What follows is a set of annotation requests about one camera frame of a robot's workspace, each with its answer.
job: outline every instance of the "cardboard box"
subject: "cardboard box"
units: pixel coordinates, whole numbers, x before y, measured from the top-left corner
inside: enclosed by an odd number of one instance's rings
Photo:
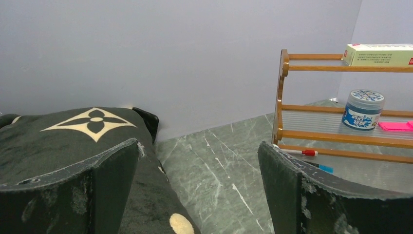
[[[413,67],[413,44],[348,44],[342,60],[349,66]]]

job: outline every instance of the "marble floor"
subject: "marble floor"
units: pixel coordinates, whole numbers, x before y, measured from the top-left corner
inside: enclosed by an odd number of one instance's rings
[[[312,105],[340,106],[332,101]],[[271,141],[274,115],[268,114],[156,144],[173,189],[204,234],[274,233],[259,169],[259,144]],[[281,144],[413,156],[412,150],[283,139]],[[411,164],[310,158],[331,166],[344,179],[413,193]]]

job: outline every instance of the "white wall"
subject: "white wall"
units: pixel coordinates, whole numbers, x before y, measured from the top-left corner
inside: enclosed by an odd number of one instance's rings
[[[134,105],[159,140],[273,112],[280,50],[342,53],[361,0],[2,0],[0,111]],[[340,74],[290,73],[286,103]]]
[[[351,43],[413,43],[412,17],[411,0],[363,0]],[[347,73],[338,100],[345,103],[351,90],[366,88],[385,95],[387,110],[413,111],[412,87],[412,73]]]

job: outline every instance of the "plastic container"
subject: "plastic container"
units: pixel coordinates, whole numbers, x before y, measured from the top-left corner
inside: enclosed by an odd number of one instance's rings
[[[357,89],[350,92],[341,122],[357,130],[373,130],[384,106],[384,96],[376,91]]]

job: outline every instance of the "wooden shelf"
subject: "wooden shelf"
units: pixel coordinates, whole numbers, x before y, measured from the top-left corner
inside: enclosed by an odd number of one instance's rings
[[[328,72],[413,72],[413,67],[354,67],[354,66],[309,66],[290,65],[291,60],[341,60],[341,54],[291,54],[282,50],[277,101],[274,115],[272,142],[277,144],[285,138],[342,142],[413,149],[413,133],[386,132],[380,128],[372,131],[358,131],[341,123],[344,108],[283,105],[282,92],[284,79],[289,71],[328,71]],[[381,120],[407,122],[413,112],[383,111]],[[298,149],[298,146],[281,146],[284,149]],[[313,149],[321,154],[371,160],[413,163],[413,157],[368,154],[363,152]]]

